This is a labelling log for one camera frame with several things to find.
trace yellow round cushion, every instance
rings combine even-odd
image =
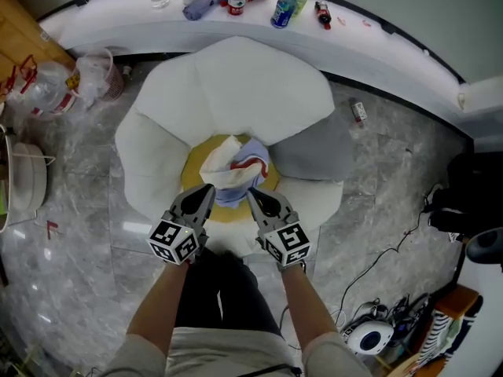
[[[188,190],[196,185],[202,185],[203,179],[199,175],[199,170],[203,166],[204,161],[207,156],[210,155],[211,151],[220,146],[229,135],[219,134],[211,137],[202,144],[197,145],[189,153],[189,158],[185,163],[185,167],[182,171],[182,187],[183,190]],[[247,135],[236,136],[237,140],[241,144],[246,144],[250,137]],[[277,172],[272,162],[269,162],[269,173],[266,180],[259,186],[262,189],[274,190],[277,183],[280,180],[280,174]],[[250,211],[250,206],[248,201],[244,199],[239,203],[239,207],[236,209],[229,207],[220,207],[213,204],[213,209],[211,210],[210,219],[217,222],[233,222],[239,221],[241,219],[250,218],[252,212]]]

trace gray cushion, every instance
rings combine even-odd
[[[269,153],[276,169],[289,178],[342,181],[354,166],[353,140],[337,110],[271,145]]]

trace red stripe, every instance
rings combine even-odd
[[[253,165],[254,163],[261,163],[262,164],[262,176],[264,178],[267,178],[267,168],[266,168],[266,164],[264,163],[263,160],[259,159],[259,158],[250,158],[249,160],[246,160],[244,161],[243,163],[238,163],[238,162],[232,162],[230,164],[230,169],[231,170],[234,170],[234,169],[244,169],[246,167],[250,167],[251,165]]]

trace red tape mark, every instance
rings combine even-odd
[[[57,223],[47,221],[47,239],[50,240],[50,229],[57,229]]]
[[[245,167],[249,167],[249,166],[253,165],[254,163],[261,163],[262,164],[262,176],[264,178],[267,178],[266,164],[264,163],[264,161],[260,160],[259,158],[251,158],[249,160],[244,161],[243,163],[233,162],[230,164],[230,169],[231,170],[243,169]]]

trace person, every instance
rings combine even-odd
[[[300,263],[281,270],[306,376],[369,377],[340,338]],[[208,249],[167,263],[103,377],[299,375],[258,282],[238,258]]]

